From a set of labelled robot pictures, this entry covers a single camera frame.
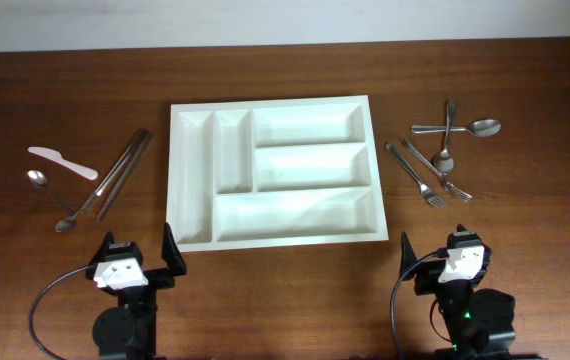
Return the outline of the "steel spoon pointing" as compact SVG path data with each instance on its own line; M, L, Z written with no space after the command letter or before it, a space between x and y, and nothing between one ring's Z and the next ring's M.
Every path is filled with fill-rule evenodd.
M481 119L467 126L451 126L451 132L467 132L474 137L484 138L497 134L501 129L501 123L495 119ZM445 126L412 125L410 130L415 134L445 132Z

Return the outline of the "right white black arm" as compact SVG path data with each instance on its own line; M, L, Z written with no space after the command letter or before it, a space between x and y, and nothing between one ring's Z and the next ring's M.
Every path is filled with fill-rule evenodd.
M514 354L513 326L516 301L495 289L478 289L488 272L492 250L479 235L459 224L449 234L447 244L421 258L415 255L409 237L401 234L399 278L390 296L390 323L398 359L443 360L527 360L535 353ZM435 297L430 311L438 312L445 323L450 346L433 353L406 353L402 350L396 325L395 302L401 284L414 282L418 296Z

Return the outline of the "steel spoon pointing down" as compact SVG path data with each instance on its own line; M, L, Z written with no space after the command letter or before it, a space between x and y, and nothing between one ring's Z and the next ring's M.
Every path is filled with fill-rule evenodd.
M441 173L449 173L453 170L454 160L449 152L450 132L456 111L456 104L453 100L448 100L446 104L446 126L443 138L442 149L433 157L433 165Z

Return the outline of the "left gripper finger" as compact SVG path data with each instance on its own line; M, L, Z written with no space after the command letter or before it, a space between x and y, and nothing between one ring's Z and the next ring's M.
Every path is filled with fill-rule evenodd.
M170 273L176 276L187 274L187 266L181 255L168 222L164 225L161 258L166 263Z
M105 234L101 244L99 245L99 248L97 249L95 254L92 256L92 258L90 259L88 265L89 266L96 266L98 263L103 262L105 257L106 257L106 253L109 250L109 247L113 243L114 243L114 236L110 231L108 231Z

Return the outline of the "left black arm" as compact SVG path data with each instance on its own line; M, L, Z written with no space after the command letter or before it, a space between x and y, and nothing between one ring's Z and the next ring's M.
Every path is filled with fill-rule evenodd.
M187 274L171 226L164 225L162 268L145 270L135 242L117 243L108 232L89 262L85 277L115 297L117 305L98 315L92 338L101 359L153 359L156 356L157 292Z

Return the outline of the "steel fork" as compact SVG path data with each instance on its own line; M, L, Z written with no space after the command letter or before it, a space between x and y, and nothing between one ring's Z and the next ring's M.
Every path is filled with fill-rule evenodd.
M457 188L447 177L447 175L439 171L434 165L432 165L407 139L401 141L402 145L408 150L417 160L419 160L423 165L425 165L429 170L431 170L438 178L440 185L444 190L450 193L453 197L458 198L464 202L470 202L473 196L465 191Z
M448 204L442 200L428 185L426 185L416 171L411 167L409 162L401 154L401 152L396 148L395 145L391 143L385 144L386 150L396 159L400 166L411 176L411 178L416 182L419 187L419 193L421 197L431 206L437 209L445 209Z

